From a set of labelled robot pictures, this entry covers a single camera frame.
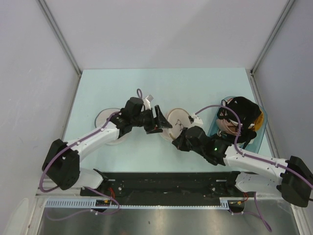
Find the pink mesh laundry bag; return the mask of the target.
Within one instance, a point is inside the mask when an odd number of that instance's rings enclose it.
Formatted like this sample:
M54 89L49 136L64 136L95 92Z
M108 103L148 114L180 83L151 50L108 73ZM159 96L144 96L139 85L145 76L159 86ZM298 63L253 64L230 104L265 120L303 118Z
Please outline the pink mesh laundry bag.
M183 128L188 127L191 124L189 116L190 114L182 108L174 108L168 111L165 117L172 125L172 128L163 129L160 136L168 142L175 140L181 134Z

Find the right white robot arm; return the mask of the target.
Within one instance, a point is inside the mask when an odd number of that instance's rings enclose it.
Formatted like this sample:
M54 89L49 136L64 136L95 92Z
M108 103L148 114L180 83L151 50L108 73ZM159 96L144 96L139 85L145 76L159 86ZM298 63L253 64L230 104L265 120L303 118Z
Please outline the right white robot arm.
M242 191L258 192L273 187L282 198L298 207L305 208L313 190L313 174L304 161L296 156L289 159L268 158L238 148L217 137L209 137L199 126L180 127L170 135L172 144L180 151L193 151L212 165L237 167L257 174L261 183L239 174L225 184L230 196Z

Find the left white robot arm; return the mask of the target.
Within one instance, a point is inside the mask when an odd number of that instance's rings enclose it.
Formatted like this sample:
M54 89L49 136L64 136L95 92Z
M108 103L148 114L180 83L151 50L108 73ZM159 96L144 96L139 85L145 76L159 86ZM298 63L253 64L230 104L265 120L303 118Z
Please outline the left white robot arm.
M51 144L42 166L40 190L46 192L43 183L47 176L61 190L91 188L96 195L104 195L108 190L106 177L99 170L81 168L80 163L104 144L121 139L134 127L154 134L172 128L172 125L158 105L152 108L147 98L131 97L124 108L112 112L102 125L88 134L71 141L57 139Z

